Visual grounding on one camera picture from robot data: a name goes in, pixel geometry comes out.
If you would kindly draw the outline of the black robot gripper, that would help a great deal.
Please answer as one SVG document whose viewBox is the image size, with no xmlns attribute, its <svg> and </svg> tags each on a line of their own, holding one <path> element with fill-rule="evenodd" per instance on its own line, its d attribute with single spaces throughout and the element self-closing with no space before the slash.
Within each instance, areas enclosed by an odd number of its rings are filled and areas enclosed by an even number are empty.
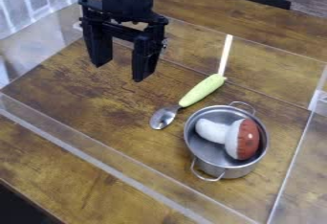
<svg viewBox="0 0 327 224">
<path fill-rule="evenodd" d="M 112 37 L 134 41 L 134 81 L 155 70 L 169 20 L 152 11 L 154 0 L 79 0 L 80 27 L 91 62 L 96 67 L 112 60 Z"/>
</svg>

